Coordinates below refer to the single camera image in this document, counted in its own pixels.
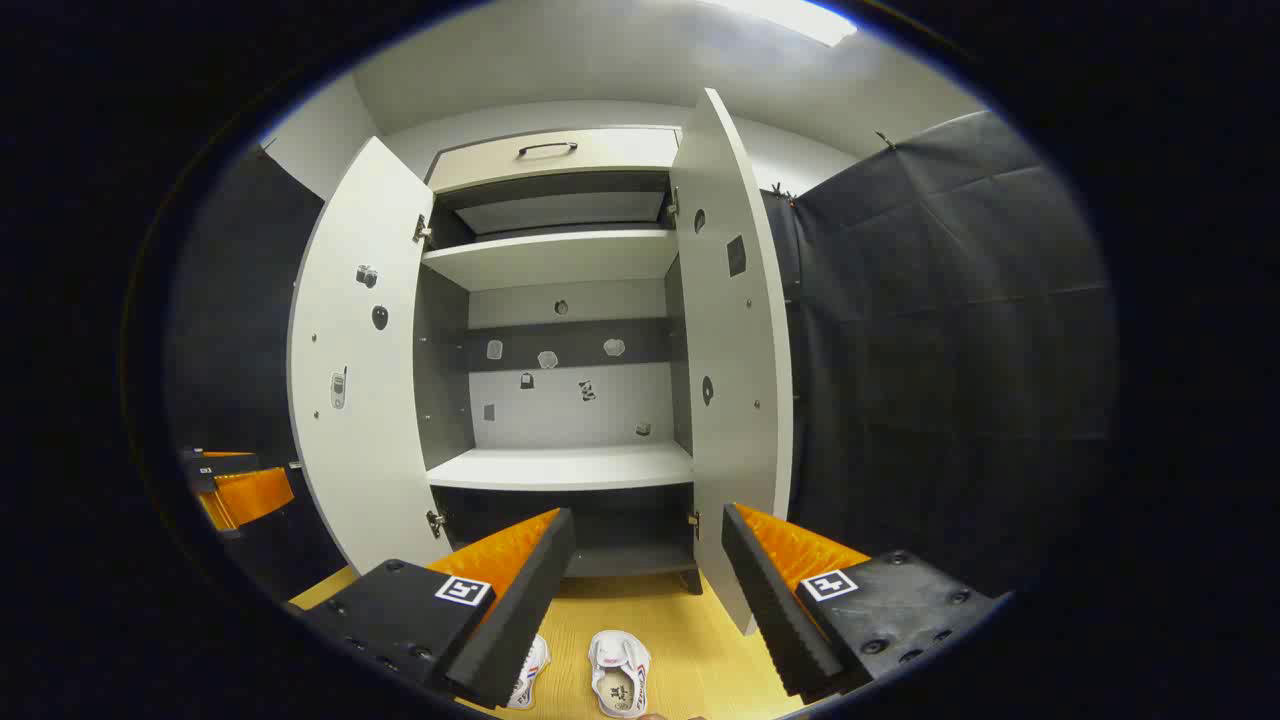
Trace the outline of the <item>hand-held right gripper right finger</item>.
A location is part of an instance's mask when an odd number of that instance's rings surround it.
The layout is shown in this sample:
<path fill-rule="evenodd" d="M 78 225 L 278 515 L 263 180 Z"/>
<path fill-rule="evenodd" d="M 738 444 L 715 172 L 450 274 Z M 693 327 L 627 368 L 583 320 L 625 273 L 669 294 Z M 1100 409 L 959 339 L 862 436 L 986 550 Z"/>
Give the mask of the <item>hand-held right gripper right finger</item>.
<path fill-rule="evenodd" d="M 722 546 L 783 688 L 820 701 L 927 661 L 980 628 L 989 596 L 922 556 L 869 556 L 742 503 Z"/>

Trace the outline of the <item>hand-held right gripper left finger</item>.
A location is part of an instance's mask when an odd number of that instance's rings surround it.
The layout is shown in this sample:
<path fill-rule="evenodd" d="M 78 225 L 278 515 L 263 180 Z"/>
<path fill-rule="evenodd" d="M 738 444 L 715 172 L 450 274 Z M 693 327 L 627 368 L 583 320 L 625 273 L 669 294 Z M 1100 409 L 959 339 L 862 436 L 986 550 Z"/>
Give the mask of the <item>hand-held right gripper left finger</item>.
<path fill-rule="evenodd" d="M 507 703 L 576 550 L 552 509 L 421 566 L 388 559 L 291 615 L 329 650 L 415 694 Z"/>

